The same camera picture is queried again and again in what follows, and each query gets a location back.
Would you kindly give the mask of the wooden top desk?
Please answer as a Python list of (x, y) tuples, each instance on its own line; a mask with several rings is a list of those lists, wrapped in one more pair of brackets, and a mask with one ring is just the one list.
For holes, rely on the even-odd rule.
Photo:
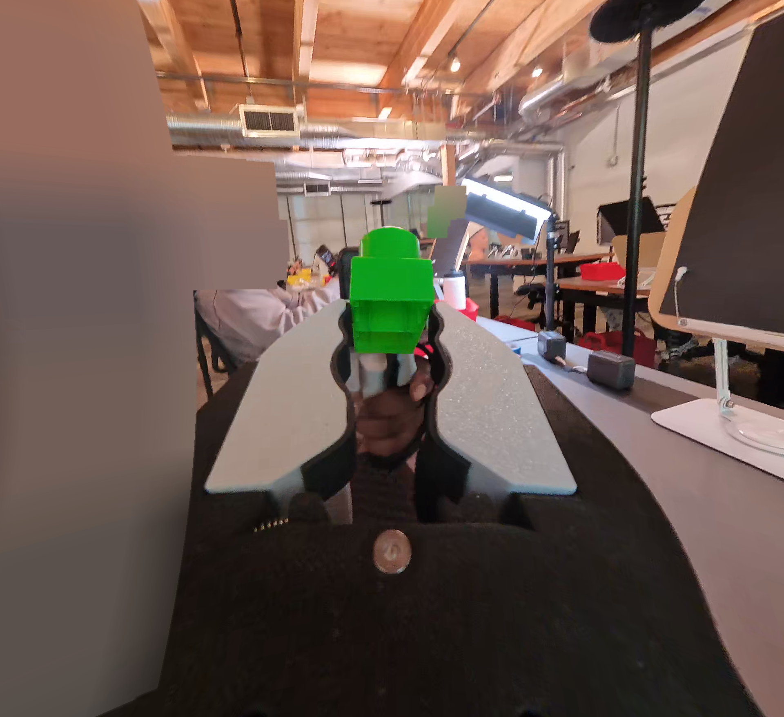
[(624, 312), (624, 287), (619, 281), (590, 281), (570, 277), (554, 285), (554, 300), (561, 304), (561, 331), (568, 343), (579, 338), (578, 332), (596, 330), (600, 308)]
[[(556, 253), (554, 258), (554, 279), (556, 284), (565, 281), (580, 279), (583, 265), (606, 265), (613, 259), (611, 252), (593, 252), (588, 254)], [(460, 269), (465, 275), (465, 293), (475, 303), (479, 303), (479, 293), (474, 288), (480, 279), (489, 277), (489, 312), (494, 318), (499, 314), (499, 279), (516, 276), (531, 280), (546, 274), (546, 259), (543, 255), (533, 256), (501, 256), (493, 258), (469, 258), (465, 260)]]

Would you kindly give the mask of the black pole with round top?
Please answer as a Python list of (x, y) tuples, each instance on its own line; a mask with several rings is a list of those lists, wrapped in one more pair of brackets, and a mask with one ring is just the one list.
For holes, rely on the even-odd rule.
[(642, 193), (651, 82), (654, 31), (673, 25), (704, 0), (606, 0), (590, 22), (590, 37), (597, 43), (616, 45), (637, 40), (637, 74), (633, 121), (630, 196), (627, 208), (626, 275), (622, 313), (622, 350), (632, 357), (636, 322), (639, 250), (642, 226)]

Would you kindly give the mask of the green toy building block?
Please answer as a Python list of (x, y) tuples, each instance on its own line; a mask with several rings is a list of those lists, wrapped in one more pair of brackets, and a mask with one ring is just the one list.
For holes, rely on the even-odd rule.
[(350, 264), (349, 305), (354, 351), (411, 355), (435, 301), (432, 261), (418, 238), (397, 226), (363, 236)]

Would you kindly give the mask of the black board with wooden frame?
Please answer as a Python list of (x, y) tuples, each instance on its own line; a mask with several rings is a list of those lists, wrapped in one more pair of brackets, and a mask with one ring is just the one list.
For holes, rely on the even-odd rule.
[(782, 351), (783, 19), (758, 26), (695, 189), (670, 221), (659, 325)]

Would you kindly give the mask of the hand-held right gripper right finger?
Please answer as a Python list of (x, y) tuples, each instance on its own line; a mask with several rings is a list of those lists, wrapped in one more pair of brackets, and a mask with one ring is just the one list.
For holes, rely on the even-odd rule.
[(428, 339), (435, 388), (416, 455), (416, 514), (437, 522), (446, 501), (479, 494), (502, 510), (510, 496), (570, 497), (577, 483), (521, 358), (445, 302)]

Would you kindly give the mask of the black swivel chair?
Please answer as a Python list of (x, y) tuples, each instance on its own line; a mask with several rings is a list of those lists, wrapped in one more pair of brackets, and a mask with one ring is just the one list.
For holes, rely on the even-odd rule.
[(539, 306), (539, 314), (532, 322), (541, 327), (546, 325), (546, 285), (544, 283), (523, 283), (514, 290), (516, 297), (525, 299), (529, 310)]

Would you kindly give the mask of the studio light panel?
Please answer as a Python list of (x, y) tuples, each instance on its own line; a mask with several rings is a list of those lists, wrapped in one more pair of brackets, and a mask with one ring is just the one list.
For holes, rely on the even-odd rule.
[(553, 210), (536, 199), (517, 196), (488, 183), (463, 178), (465, 188), (465, 220), (474, 222), (500, 236), (519, 239), (534, 245), (540, 232), (554, 217)]

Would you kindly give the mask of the large grey power adapter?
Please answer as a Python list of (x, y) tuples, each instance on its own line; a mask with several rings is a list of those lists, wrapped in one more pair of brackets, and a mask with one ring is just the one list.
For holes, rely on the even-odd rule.
[(636, 362), (630, 356), (598, 350), (590, 352), (586, 363), (586, 377), (606, 389), (624, 392), (633, 387)]

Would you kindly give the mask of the black office chair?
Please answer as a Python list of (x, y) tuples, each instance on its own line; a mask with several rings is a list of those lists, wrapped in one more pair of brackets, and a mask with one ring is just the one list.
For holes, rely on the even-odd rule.
[(214, 395), (212, 375), (231, 377), (242, 366), (231, 355), (227, 347), (204, 320), (198, 308), (198, 292), (193, 291), (195, 339), (197, 344), (198, 364), (207, 399)]

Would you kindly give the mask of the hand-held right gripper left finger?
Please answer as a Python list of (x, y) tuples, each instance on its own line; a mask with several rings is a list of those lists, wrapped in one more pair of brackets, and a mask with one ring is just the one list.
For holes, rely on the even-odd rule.
[(347, 302), (338, 300), (261, 355), (205, 481), (208, 494), (329, 500), (348, 485), (356, 467), (349, 331)]

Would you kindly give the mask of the black light stand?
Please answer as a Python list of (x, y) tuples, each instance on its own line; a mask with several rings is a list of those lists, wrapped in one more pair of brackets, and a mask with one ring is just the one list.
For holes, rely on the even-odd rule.
[(544, 286), (544, 330), (556, 330), (556, 256), (561, 247), (561, 230), (557, 213), (552, 212), (546, 222), (546, 271)]

